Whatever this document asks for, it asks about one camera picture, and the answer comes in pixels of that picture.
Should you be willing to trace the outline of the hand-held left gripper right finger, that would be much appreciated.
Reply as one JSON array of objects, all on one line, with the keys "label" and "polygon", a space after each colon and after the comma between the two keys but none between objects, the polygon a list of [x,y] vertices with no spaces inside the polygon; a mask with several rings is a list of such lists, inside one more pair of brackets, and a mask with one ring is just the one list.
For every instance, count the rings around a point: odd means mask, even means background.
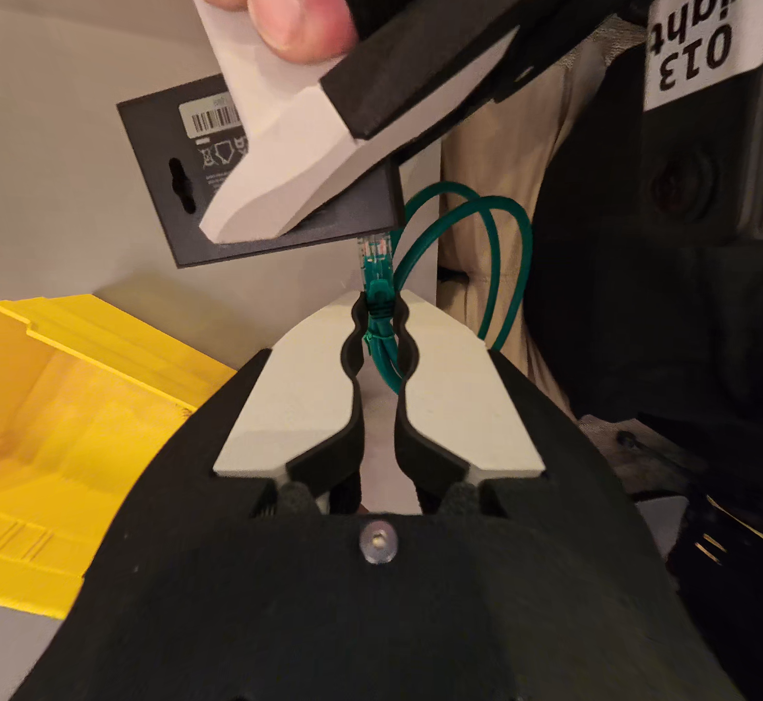
[{"label": "hand-held left gripper right finger", "polygon": [[407,289],[395,327],[395,454],[405,475],[415,484],[541,476],[546,466],[485,342]]}]

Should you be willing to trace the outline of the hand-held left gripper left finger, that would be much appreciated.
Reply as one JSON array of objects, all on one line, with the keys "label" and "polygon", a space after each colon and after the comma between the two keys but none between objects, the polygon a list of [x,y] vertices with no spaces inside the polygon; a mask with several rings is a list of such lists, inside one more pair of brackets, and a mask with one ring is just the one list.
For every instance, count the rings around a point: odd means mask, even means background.
[{"label": "hand-held left gripper left finger", "polygon": [[366,301],[341,295],[272,347],[214,464],[221,477],[341,482],[365,448],[358,373]]}]

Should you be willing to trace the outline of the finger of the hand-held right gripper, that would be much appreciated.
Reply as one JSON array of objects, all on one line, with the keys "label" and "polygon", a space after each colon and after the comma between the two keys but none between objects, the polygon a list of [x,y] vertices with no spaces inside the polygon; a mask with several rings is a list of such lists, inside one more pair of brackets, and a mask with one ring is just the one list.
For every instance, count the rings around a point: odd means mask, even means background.
[{"label": "finger of the hand-held right gripper", "polygon": [[215,53],[249,150],[200,224],[214,243],[277,238],[347,189],[381,160],[417,139],[464,100],[498,64],[518,28],[369,141],[350,137],[320,86],[342,58],[313,65],[281,59],[245,12],[193,0]]}]

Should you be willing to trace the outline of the black network switch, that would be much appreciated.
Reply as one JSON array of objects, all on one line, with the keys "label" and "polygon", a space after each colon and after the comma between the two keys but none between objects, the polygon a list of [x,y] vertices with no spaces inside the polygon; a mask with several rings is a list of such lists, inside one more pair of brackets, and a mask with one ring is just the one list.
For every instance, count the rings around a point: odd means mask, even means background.
[{"label": "black network switch", "polygon": [[399,167],[386,161],[279,238],[216,244],[199,225],[248,151],[220,74],[118,104],[168,247],[178,268],[297,249],[401,227]]}]

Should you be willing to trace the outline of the person's beige trousers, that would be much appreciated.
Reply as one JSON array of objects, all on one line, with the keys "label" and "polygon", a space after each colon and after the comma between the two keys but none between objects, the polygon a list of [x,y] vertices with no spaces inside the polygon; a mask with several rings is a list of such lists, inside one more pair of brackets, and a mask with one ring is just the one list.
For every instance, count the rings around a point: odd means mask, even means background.
[{"label": "person's beige trousers", "polygon": [[[645,40],[645,29],[616,15],[510,98],[482,106],[443,142],[442,178],[481,196],[500,195],[533,217],[548,164],[600,87],[606,67]],[[478,331],[487,306],[491,253],[479,216],[438,242],[436,305]]]}]

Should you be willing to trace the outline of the yellow plastic bin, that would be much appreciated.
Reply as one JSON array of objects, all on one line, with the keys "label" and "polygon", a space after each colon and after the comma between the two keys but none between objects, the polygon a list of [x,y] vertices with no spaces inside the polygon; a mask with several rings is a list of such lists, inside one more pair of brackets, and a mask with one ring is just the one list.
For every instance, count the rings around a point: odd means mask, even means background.
[{"label": "yellow plastic bin", "polygon": [[235,370],[93,295],[1,301],[1,604],[63,620],[168,439]]}]

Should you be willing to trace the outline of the person's black jacket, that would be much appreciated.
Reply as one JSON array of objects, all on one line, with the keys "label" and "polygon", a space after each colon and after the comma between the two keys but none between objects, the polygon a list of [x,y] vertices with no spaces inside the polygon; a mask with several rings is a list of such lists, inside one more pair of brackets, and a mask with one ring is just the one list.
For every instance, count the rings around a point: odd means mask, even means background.
[{"label": "person's black jacket", "polygon": [[644,60],[615,58],[548,166],[527,323],[576,417],[638,420],[698,465],[669,567],[722,668],[761,699],[761,241],[682,240],[739,200],[761,80],[651,118]]}]

